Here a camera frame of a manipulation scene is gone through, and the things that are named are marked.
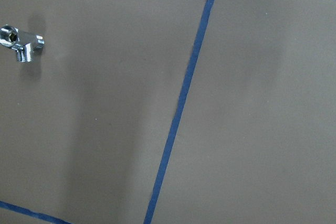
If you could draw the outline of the chrome tee valve fitting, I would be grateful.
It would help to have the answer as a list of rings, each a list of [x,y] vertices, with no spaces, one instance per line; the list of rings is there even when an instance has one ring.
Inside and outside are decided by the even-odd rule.
[[[1,27],[1,45],[16,52],[18,62],[32,62],[34,54],[41,51],[45,41],[41,35],[22,31],[16,27]]]

